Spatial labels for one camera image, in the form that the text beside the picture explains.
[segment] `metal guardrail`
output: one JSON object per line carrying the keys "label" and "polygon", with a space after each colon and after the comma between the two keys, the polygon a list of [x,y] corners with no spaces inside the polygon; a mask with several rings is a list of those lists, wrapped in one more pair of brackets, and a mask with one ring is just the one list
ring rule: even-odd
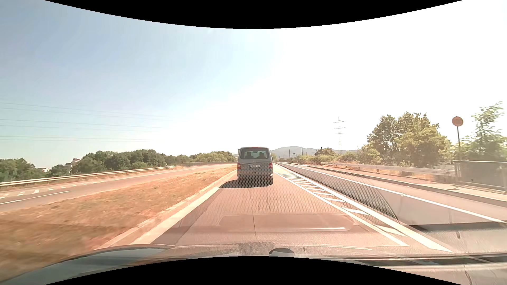
{"label": "metal guardrail", "polygon": [[79,179],[82,177],[93,177],[93,176],[105,176],[105,175],[112,175],[112,174],[130,174],[130,173],[136,173],[136,172],[149,172],[153,170],[164,170],[164,169],[171,169],[176,167],[174,166],[163,166],[163,167],[152,167],[152,168],[143,168],[143,169],[131,169],[131,170],[121,170],[121,171],[110,171],[110,172],[100,172],[100,173],[89,173],[89,174],[79,174],[79,175],[67,175],[67,176],[59,176],[59,177],[48,177],[48,178],[39,178],[39,179],[30,179],[30,180],[18,180],[18,181],[8,181],[8,182],[0,182],[0,187],[5,186],[19,186],[24,184],[32,184],[32,183],[39,183],[39,182],[51,182],[51,181],[58,181],[58,180],[72,180],[72,179]]}
{"label": "metal guardrail", "polygon": [[198,165],[214,165],[214,164],[236,164],[236,161],[224,161],[224,162],[183,162],[178,163],[179,166],[188,167],[188,166],[198,166]]}
{"label": "metal guardrail", "polygon": [[394,170],[409,173],[423,173],[433,174],[441,176],[455,177],[454,170],[447,169],[433,169],[433,168],[420,168],[420,167],[400,167],[400,166],[389,166],[389,165],[370,165],[370,164],[351,164],[351,163],[340,163],[340,162],[321,162],[321,165],[339,165],[357,168],[370,168],[370,169],[382,169],[382,170]]}

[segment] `hill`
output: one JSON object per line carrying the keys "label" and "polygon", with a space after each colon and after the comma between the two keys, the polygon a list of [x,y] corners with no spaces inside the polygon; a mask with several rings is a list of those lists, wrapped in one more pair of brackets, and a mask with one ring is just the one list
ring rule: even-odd
{"label": "hill", "polygon": [[[271,150],[271,153],[276,154],[276,156],[280,157],[280,158],[282,158],[282,157],[288,158],[289,157],[289,151],[290,151],[291,157],[294,156],[292,153],[295,153],[296,155],[301,155],[301,147],[295,147],[295,146],[284,147],[284,148],[278,148],[278,149],[275,149],[275,150]],[[340,153],[339,150],[333,150],[333,151],[335,153],[337,153],[337,154]],[[357,151],[358,150],[351,150],[351,151],[342,150],[342,154],[346,154],[347,152],[357,153]],[[303,154],[314,155],[315,152],[317,152],[317,149],[303,148]]]}

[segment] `round road sign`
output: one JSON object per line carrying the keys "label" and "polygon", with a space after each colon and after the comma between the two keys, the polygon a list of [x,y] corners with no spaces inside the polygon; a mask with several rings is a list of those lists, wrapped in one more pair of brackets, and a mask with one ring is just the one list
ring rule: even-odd
{"label": "round road sign", "polygon": [[461,117],[454,117],[452,118],[452,124],[455,125],[456,127],[461,127],[463,125],[463,119]]}

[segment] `dry grass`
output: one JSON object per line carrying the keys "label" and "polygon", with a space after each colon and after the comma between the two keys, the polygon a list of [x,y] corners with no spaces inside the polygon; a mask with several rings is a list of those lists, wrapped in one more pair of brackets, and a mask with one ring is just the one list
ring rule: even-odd
{"label": "dry grass", "polygon": [[351,167],[351,166],[342,166],[342,165],[328,165],[330,167],[336,167],[341,169],[350,169],[350,170],[357,170],[357,171],[365,171],[365,172],[372,172],[372,173],[379,173],[379,174],[386,174],[386,175],[392,175],[392,176],[399,176],[399,177],[409,177],[409,178],[416,178],[426,181],[432,181],[432,182],[443,182],[446,183],[449,178],[441,175],[432,175],[432,174],[422,174],[422,173],[405,173],[401,171],[396,170],[385,170],[385,169],[375,169],[375,168],[360,168],[360,167]]}
{"label": "dry grass", "polygon": [[0,280],[93,250],[236,168],[222,168],[0,214]]}

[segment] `van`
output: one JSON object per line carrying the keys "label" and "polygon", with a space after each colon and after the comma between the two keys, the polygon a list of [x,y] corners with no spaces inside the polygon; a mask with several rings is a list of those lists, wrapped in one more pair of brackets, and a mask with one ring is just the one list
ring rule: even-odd
{"label": "van", "polygon": [[238,149],[238,183],[244,185],[248,180],[264,181],[273,184],[273,158],[269,148],[248,147]]}

